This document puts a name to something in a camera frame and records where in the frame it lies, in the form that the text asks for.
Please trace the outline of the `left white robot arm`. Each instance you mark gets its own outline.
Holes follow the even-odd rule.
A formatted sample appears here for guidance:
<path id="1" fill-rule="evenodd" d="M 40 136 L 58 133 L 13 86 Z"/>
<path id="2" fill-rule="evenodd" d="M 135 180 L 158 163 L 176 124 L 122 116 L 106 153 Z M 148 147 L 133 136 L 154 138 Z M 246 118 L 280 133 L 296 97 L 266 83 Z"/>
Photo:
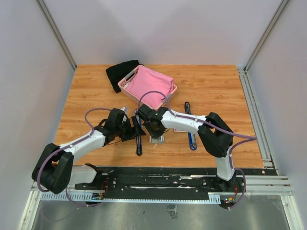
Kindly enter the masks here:
<path id="1" fill-rule="evenodd" d="M 124 109 L 109 109 L 108 118 L 71 142 L 47 144 L 32 172 L 32 179 L 41 192 L 59 194 L 70 184 L 86 183 L 91 189 L 102 186 L 103 178 L 94 166 L 74 166 L 74 162 L 93 150 L 102 148 L 116 137 L 122 142 L 144 136 L 138 119 L 128 118 Z"/>

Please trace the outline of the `red staple box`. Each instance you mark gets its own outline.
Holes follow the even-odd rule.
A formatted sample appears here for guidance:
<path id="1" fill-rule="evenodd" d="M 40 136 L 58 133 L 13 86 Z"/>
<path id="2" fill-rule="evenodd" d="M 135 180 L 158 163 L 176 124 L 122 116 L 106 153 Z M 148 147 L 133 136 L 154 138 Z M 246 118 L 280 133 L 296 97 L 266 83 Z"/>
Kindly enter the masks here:
<path id="1" fill-rule="evenodd" d="M 174 132 L 180 132 L 180 133 L 186 133 L 186 131 L 181 130 L 181 129 L 177 129 L 177 128 L 174 128 L 173 131 Z"/>

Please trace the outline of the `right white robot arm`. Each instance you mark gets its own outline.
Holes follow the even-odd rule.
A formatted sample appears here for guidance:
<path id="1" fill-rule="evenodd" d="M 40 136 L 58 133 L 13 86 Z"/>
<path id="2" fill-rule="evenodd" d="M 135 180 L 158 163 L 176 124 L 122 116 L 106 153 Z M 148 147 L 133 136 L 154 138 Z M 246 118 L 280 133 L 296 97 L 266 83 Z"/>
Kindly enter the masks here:
<path id="1" fill-rule="evenodd" d="M 167 129 L 179 129 L 198 135 L 206 151 L 215 158 L 218 188 L 227 192 L 234 187 L 236 173 L 230 156 L 233 132 L 218 114 L 188 115 L 166 107 L 156 111 L 143 104 L 136 115 L 153 139 L 162 136 Z"/>

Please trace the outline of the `silver staple strips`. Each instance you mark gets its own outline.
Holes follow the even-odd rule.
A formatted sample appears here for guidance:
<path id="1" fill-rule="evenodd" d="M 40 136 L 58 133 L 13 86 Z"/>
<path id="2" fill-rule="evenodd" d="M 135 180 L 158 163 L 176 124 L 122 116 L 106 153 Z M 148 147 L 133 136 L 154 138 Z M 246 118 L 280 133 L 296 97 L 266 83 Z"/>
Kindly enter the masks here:
<path id="1" fill-rule="evenodd" d="M 164 144 L 165 143 L 164 135 L 158 137 L 157 139 L 154 139 L 153 137 L 150 136 L 149 142 L 153 144 Z"/>

